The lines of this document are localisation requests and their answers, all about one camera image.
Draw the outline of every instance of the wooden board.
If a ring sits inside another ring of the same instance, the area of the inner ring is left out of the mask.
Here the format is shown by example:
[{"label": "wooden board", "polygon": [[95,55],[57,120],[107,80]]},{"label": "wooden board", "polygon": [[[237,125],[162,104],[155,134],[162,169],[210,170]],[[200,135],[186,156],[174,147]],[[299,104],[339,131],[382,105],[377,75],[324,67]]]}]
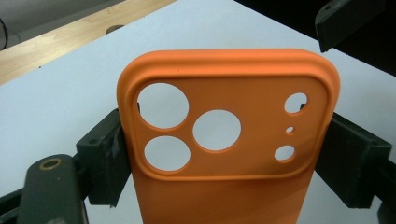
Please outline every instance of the wooden board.
[{"label": "wooden board", "polygon": [[175,0],[126,0],[0,51],[0,85],[92,42],[105,35],[110,26],[136,21],[173,2]]}]

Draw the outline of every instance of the white table surface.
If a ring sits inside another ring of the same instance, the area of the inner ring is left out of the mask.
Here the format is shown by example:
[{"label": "white table surface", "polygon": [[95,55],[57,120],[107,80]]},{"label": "white table surface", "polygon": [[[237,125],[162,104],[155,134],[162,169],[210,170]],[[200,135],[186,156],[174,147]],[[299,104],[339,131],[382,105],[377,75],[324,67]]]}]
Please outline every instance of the white table surface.
[{"label": "white table surface", "polygon": [[[234,1],[179,0],[116,32],[0,86],[0,195],[23,186],[28,167],[76,142],[117,107],[123,68],[156,49],[294,48],[318,42]],[[335,112],[396,145],[396,78],[335,49],[321,54],[338,69]],[[396,153],[390,159],[396,161]],[[141,223],[130,178],[117,208],[90,206],[91,223]],[[313,176],[299,223],[377,223],[372,209],[352,210]]]}]

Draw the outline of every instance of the phone case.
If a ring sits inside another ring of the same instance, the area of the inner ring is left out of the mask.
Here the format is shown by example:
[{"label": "phone case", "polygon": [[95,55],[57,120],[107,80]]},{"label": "phone case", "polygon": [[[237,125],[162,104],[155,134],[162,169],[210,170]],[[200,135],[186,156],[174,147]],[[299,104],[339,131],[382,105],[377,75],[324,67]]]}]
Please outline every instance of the phone case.
[{"label": "phone case", "polygon": [[[178,88],[186,117],[159,128],[140,114],[140,92],[155,83]],[[300,49],[154,51],[122,72],[120,119],[144,223],[296,223],[339,92],[334,66]],[[306,97],[299,111],[285,104]],[[208,150],[194,136],[206,112],[228,111],[240,133],[223,150]],[[171,136],[190,156],[179,169],[152,165],[150,141]],[[289,156],[277,153],[288,147]]]}]

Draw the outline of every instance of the black mount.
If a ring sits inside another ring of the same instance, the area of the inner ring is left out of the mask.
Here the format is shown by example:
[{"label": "black mount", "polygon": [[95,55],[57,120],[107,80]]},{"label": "black mount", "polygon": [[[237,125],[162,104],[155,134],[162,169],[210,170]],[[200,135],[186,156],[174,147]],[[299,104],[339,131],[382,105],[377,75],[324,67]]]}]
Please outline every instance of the black mount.
[{"label": "black mount", "polygon": [[[396,223],[390,150],[390,143],[334,113],[316,171],[349,208],[370,208],[376,195],[383,202],[379,223]],[[78,141],[77,151],[33,164],[24,188],[0,198],[0,223],[88,223],[87,196],[90,204],[116,206],[131,173],[118,109]]]}]

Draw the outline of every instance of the circular hole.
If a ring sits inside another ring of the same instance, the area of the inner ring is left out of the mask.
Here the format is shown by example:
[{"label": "circular hole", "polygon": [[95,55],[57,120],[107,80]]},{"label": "circular hole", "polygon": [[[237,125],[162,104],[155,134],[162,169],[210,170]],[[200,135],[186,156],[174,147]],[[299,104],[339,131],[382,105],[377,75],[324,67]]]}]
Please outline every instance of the circular hole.
[{"label": "circular hole", "polygon": [[145,147],[145,156],[152,166],[163,171],[181,169],[190,160],[190,150],[178,138],[160,136],[151,139]]},{"label": "circular hole", "polygon": [[294,147],[283,146],[277,149],[275,152],[275,159],[278,161],[286,161],[294,155]]},{"label": "circular hole", "polygon": [[61,164],[61,159],[58,158],[49,159],[40,164],[40,170],[52,170],[53,168],[57,167],[59,164]]},{"label": "circular hole", "polygon": [[166,83],[148,85],[139,93],[137,101],[142,118],[157,128],[173,128],[189,112],[186,95],[177,87]]},{"label": "circular hole", "polygon": [[287,128],[287,129],[286,129],[286,133],[292,133],[292,132],[293,132],[293,130],[294,130],[294,128],[293,128],[293,127],[289,127],[289,128]]},{"label": "circular hole", "polygon": [[285,110],[288,113],[297,113],[307,102],[307,97],[304,93],[297,92],[291,95],[285,103]]},{"label": "circular hole", "polygon": [[241,123],[228,111],[211,110],[195,121],[192,132],[201,147],[218,151],[235,143],[241,133]]}]

